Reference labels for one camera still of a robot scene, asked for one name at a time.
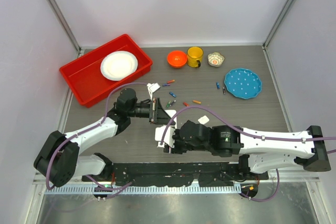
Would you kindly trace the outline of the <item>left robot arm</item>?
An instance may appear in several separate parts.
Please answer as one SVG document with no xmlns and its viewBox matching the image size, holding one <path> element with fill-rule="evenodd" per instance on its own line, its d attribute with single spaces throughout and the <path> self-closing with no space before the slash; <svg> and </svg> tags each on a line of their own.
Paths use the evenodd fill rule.
<svg viewBox="0 0 336 224">
<path fill-rule="evenodd" d="M 113 108 L 107 109 L 97 122 L 73 132 L 50 133 L 34 161 L 34 168 L 45 176 L 49 190 L 61 187 L 78 176 L 95 176 L 105 182 L 112 174 L 111 161 L 101 154 L 81 156 L 82 152 L 122 133 L 130 125 L 131 118 L 145 118 L 151 124 L 157 124 L 156 137 L 161 136 L 161 127 L 168 125 L 161 146 L 168 144 L 172 147 L 172 134 L 176 128 L 176 120 L 172 116 L 175 114 L 175 110 L 165 109 L 159 98 L 150 97 L 139 102 L 135 90 L 124 87 Z"/>
</svg>

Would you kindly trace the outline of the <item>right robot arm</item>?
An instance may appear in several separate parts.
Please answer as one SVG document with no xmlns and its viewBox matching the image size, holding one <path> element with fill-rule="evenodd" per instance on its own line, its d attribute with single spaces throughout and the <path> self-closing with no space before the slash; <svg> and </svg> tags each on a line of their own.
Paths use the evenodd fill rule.
<svg viewBox="0 0 336 224">
<path fill-rule="evenodd" d="M 263 174 L 272 169 L 302 167 L 309 172 L 331 170 L 322 129 L 312 125 L 305 131 L 263 132 L 227 125 L 206 127 L 187 121 L 181 128 L 162 126 L 154 139 L 164 152 L 183 154 L 206 151 L 213 156 L 239 157 L 237 173 L 242 179 Z"/>
</svg>

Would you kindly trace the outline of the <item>white battery cover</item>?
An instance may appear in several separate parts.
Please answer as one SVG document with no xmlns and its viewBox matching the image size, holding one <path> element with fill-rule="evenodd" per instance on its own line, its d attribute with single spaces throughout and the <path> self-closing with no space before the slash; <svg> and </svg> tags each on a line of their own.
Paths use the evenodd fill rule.
<svg viewBox="0 0 336 224">
<path fill-rule="evenodd" d="M 198 122 L 199 122 L 200 124 L 205 125 L 206 123 L 209 122 L 209 118 L 208 118 L 206 115 L 204 115 L 204 116 L 202 116 L 202 117 L 200 117 L 200 118 L 198 119 Z"/>
</svg>

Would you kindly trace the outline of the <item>white remote control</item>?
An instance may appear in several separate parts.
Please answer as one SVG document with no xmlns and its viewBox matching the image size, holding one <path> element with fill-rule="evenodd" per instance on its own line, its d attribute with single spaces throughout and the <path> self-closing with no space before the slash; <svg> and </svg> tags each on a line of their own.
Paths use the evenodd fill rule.
<svg viewBox="0 0 336 224">
<path fill-rule="evenodd" d="M 177 128 L 177 118 L 174 119 L 175 125 L 170 125 L 166 131 L 166 134 L 164 136 L 164 140 L 163 140 L 163 144 L 168 144 L 169 146 L 173 145 L 173 139 L 172 139 L 172 135 L 174 134 L 175 129 Z M 160 127 L 157 127 L 155 129 L 155 135 L 154 135 L 154 139 L 155 141 L 158 142 L 158 146 L 163 146 L 163 144 L 161 144 L 161 140 L 162 140 L 162 136 L 164 133 L 164 130 L 166 128 L 166 125 L 162 125 Z"/>
</svg>

